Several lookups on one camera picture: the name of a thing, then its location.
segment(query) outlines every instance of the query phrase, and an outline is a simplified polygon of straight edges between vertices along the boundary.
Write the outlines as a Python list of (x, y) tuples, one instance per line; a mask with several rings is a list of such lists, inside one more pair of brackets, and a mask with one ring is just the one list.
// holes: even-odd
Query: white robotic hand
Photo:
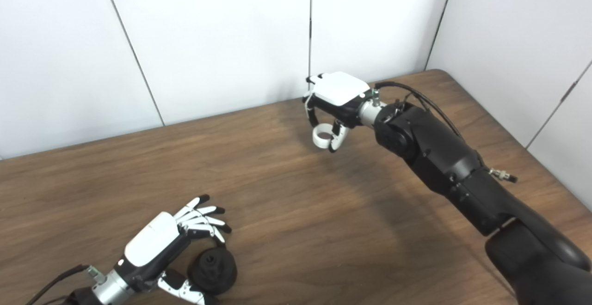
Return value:
[(215, 298), (208, 297), (183, 277), (179, 284), (178, 273), (165, 269), (190, 244), (192, 240), (213, 238), (220, 247), (226, 241), (220, 231), (232, 230), (222, 220), (210, 214), (223, 214), (224, 208), (198, 207), (208, 201), (205, 194), (191, 200), (175, 215), (167, 212), (158, 214), (125, 246), (124, 255), (106, 276), (95, 273), (97, 284), (92, 288), (97, 300), (104, 305), (120, 305), (131, 295), (163, 288), (182, 299), (200, 305), (215, 304)]
[[(317, 147), (335, 152), (342, 145), (350, 128), (364, 124), (358, 117), (359, 111), (372, 103), (377, 96), (363, 80), (343, 72), (324, 73), (311, 76), (307, 81), (312, 84), (303, 97), (308, 121), (313, 126), (313, 142)], [(315, 107), (335, 117), (333, 125), (319, 124)], [(329, 134), (325, 139), (320, 134)]]

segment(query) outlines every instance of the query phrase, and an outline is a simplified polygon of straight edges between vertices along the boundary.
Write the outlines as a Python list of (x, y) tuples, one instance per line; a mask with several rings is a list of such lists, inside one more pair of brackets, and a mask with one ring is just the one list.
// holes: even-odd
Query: robotic finger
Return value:
[(209, 206), (204, 208), (198, 208), (200, 204), (203, 204), (206, 201), (209, 201), (210, 196), (208, 194), (200, 195), (197, 198), (191, 200), (188, 204), (186, 204), (183, 208), (177, 212), (174, 217), (175, 219), (179, 219), (180, 217), (190, 213), (190, 212), (198, 212), (201, 215), (206, 214), (224, 214), (226, 210), (222, 207), (216, 206)]
[(186, 219), (184, 221), (177, 220), (177, 222), (179, 223), (179, 225), (181, 227), (185, 227), (188, 225), (194, 225), (194, 224), (212, 224), (212, 225), (217, 225), (217, 226), (225, 226), (226, 225), (226, 222), (218, 220), (218, 219), (214, 219), (213, 217), (209, 217), (209, 216), (193, 217), (191, 219)]
[(204, 217), (209, 214), (223, 214), (225, 212), (224, 208), (216, 207), (216, 206), (209, 206), (204, 208), (197, 208), (195, 210), (191, 210), (186, 212), (184, 215), (177, 217), (176, 220), (179, 223), (194, 219), (195, 217)]
[(197, 305), (218, 305), (218, 299), (209, 296), (193, 286), (183, 274), (167, 269), (158, 279), (158, 287), (165, 292)]
[(208, 224), (187, 225), (185, 230), (187, 237), (192, 240), (211, 237), (218, 247), (226, 247), (226, 240), (215, 226)]

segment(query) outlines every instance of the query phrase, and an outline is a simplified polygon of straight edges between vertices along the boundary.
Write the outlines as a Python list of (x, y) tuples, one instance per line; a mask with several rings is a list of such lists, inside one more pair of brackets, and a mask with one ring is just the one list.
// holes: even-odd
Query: metal connector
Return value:
[(86, 272), (98, 284), (103, 284), (107, 280), (107, 277), (103, 273), (101, 273), (101, 271), (99, 271), (99, 269), (96, 269), (94, 266), (88, 267), (86, 269)]
[(505, 181), (509, 181), (511, 183), (518, 182), (518, 177), (509, 174), (505, 170), (489, 169), (489, 174), (492, 175), (494, 178), (497, 178), (501, 181), (505, 180)]
[(372, 106), (377, 107), (380, 106), (380, 99), (378, 95), (379, 90), (376, 88), (372, 89)]

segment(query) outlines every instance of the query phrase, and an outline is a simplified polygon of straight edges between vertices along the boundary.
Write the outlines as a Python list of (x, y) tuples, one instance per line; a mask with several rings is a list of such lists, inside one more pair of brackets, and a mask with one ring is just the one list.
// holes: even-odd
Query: white wall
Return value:
[(161, 126), (110, 0), (0, 0), (0, 152)]
[(2, 157), (420, 71), (445, 0), (113, 1), (0, 0)]
[(298, 97), (309, 0), (114, 0), (165, 124)]
[(311, 74), (423, 71), (446, 0), (313, 0)]
[(529, 148), (532, 155), (590, 210), (591, 99), (592, 71), (588, 69)]
[(428, 69), (527, 145), (592, 59), (592, 0), (449, 0)]

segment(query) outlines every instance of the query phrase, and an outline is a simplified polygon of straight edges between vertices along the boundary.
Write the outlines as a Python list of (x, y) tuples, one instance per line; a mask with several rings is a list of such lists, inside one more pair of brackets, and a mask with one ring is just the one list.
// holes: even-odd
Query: silver metal fitting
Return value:
[(380, 99), (378, 95), (379, 90), (376, 88), (372, 88), (372, 106), (377, 107), (380, 106)]
[(509, 174), (505, 170), (489, 169), (489, 174), (501, 181), (510, 181), (511, 183), (518, 181), (518, 177)]
[(103, 275), (99, 269), (96, 269), (95, 266), (88, 267), (86, 272), (93, 280), (95, 280), (95, 282), (97, 282), (97, 284), (103, 284), (107, 280), (107, 277)]
[(104, 305), (122, 305), (135, 294), (114, 269), (106, 275), (104, 283), (92, 287), (92, 292)]

